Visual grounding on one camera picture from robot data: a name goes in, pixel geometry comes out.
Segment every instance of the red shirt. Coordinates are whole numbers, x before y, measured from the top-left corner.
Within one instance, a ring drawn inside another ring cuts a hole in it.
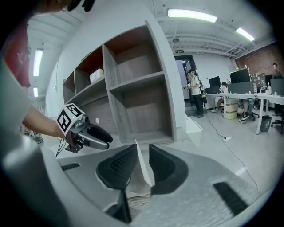
[[[4,60],[21,86],[29,87],[28,33],[27,23],[24,21],[18,26],[9,40]]]

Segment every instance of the trash bin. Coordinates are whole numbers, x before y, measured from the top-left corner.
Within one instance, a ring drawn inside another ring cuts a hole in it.
[[[268,115],[262,117],[260,130],[261,132],[268,132],[272,118]]]

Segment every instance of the white ceiling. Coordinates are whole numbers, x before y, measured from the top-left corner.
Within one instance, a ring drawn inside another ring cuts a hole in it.
[[[94,7],[101,7],[107,0],[96,0]],[[162,27],[170,46],[185,53],[220,55],[235,58],[274,42],[272,30],[260,13],[243,0],[143,0]],[[208,13],[218,17],[216,23],[197,19],[167,17],[167,9],[181,8]],[[29,93],[37,86],[39,95],[45,95],[50,76],[64,45],[86,20],[81,6],[72,12],[59,12],[48,16],[33,17],[28,22],[31,65]],[[255,40],[248,41],[235,30],[239,27],[250,33]],[[37,48],[44,54],[39,77],[33,77],[33,59]]]

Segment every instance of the brick wall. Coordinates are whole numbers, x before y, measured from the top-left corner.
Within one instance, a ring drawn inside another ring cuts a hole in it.
[[[236,59],[237,67],[248,66],[250,73],[275,74],[272,64],[278,65],[278,70],[284,75],[284,59],[276,43],[272,43],[239,59]]]

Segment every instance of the white desk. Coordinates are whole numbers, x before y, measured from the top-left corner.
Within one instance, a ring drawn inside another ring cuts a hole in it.
[[[227,98],[237,98],[237,99],[248,99],[248,98],[257,98],[260,99],[260,114],[258,125],[256,129],[256,134],[259,134],[262,116],[263,116],[263,107],[264,107],[264,100],[266,100],[266,112],[268,112],[268,104],[276,103],[280,105],[284,105],[284,97],[281,96],[274,96],[267,93],[257,93],[257,94],[228,94],[228,93],[221,93],[221,94],[207,94],[208,97],[224,97],[224,118],[226,118],[226,99]]]

